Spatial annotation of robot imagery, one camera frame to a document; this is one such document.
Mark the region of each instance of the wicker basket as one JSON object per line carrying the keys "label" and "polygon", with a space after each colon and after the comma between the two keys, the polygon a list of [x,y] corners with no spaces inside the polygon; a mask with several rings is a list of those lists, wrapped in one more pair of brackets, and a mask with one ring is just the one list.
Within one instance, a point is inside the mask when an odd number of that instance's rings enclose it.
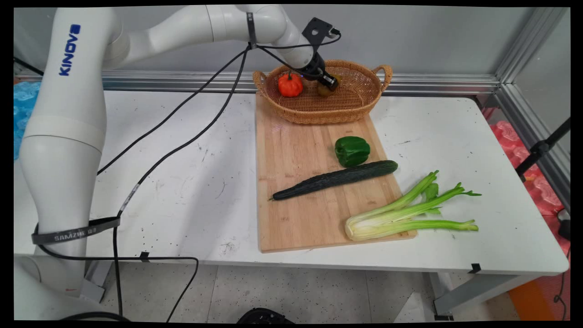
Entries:
{"label": "wicker basket", "polygon": [[[385,81],[377,78],[379,70],[385,71]],[[393,71],[381,65],[372,71],[355,62],[327,60],[326,72],[342,78],[337,90],[328,97],[316,92],[317,81],[301,78],[304,90],[297,97],[284,97],[278,90],[278,79],[289,72],[286,66],[274,69],[269,76],[253,73],[253,81],[262,96],[271,103],[275,112],[286,120],[301,124],[342,123],[359,120],[377,104],[381,93],[389,86]]]}

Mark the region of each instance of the blue foam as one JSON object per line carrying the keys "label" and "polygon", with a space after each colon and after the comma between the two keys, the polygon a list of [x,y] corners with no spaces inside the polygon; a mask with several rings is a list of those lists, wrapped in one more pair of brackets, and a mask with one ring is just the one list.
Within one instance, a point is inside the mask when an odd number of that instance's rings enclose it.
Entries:
{"label": "blue foam", "polygon": [[24,129],[33,112],[40,82],[21,82],[14,85],[14,160],[18,158]]}

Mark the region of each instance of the green bell pepper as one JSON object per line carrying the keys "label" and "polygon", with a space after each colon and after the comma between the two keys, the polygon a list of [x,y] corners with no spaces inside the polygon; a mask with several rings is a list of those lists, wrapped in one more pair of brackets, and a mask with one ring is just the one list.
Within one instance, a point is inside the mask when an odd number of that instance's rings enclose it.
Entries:
{"label": "green bell pepper", "polygon": [[348,136],[336,140],[334,152],[340,165],[352,168],[368,159],[370,145],[360,137]]}

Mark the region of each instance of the robotic arm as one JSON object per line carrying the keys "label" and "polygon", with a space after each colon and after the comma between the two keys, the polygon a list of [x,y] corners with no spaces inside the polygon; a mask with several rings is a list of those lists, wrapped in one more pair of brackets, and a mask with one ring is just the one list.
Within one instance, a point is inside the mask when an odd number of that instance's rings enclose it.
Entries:
{"label": "robotic arm", "polygon": [[[57,10],[43,82],[20,147],[24,178],[38,212],[39,233],[88,225],[107,125],[102,69],[122,67],[190,44],[250,41],[249,12],[253,14],[257,43],[276,47],[310,44],[280,5],[191,5],[150,29],[130,33],[124,31],[112,8]],[[319,81],[334,89],[337,83],[326,73],[315,49],[297,47],[278,52],[307,79],[317,75]],[[47,248],[67,256],[85,256],[86,239]],[[24,271],[38,272],[33,279],[42,281],[44,289],[59,292],[58,299],[63,294],[74,298],[80,295],[84,261],[45,256],[30,260],[36,269],[30,269],[28,261]],[[23,272],[17,268],[21,262],[15,260],[15,280],[17,270]],[[17,299],[21,296],[15,290],[15,310],[19,303],[27,302],[26,298]],[[65,312],[43,318],[57,319]]]}

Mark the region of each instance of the orange pepper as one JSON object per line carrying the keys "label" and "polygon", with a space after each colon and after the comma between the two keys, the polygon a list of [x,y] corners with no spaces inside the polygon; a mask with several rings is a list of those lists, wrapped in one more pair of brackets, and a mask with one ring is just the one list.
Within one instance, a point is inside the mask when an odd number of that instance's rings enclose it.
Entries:
{"label": "orange pepper", "polygon": [[290,71],[278,79],[278,89],[284,97],[296,97],[304,90],[304,85],[300,77]]}

